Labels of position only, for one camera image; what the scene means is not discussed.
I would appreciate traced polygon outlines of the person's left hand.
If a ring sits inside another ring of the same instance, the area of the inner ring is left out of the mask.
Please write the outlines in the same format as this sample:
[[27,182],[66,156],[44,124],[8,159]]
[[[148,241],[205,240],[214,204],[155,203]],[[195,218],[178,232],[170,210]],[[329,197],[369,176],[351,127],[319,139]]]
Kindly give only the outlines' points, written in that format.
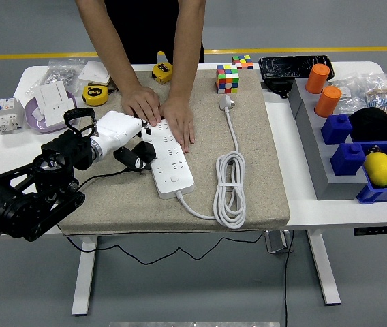
[[159,113],[169,124],[170,131],[184,153],[195,142],[194,114],[189,100],[170,96],[159,108]]

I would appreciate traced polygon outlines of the person's right hand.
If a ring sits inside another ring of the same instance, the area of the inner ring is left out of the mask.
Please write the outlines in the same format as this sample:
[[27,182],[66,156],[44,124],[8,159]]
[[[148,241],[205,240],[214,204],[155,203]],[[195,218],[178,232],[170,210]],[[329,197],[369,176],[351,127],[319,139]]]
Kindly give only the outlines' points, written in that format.
[[156,126],[160,122],[159,97],[150,88],[141,84],[120,89],[121,106],[125,114],[136,116]]

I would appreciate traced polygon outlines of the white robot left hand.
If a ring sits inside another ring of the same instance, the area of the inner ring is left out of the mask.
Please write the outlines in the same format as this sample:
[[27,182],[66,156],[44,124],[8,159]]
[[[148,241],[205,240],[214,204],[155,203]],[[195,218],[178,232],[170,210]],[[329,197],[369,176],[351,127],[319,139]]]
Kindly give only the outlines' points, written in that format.
[[150,163],[155,159],[152,144],[140,142],[133,150],[125,147],[145,126],[142,119],[109,111],[97,122],[98,136],[91,136],[92,160],[99,162],[112,151],[114,158],[129,170],[150,169]]

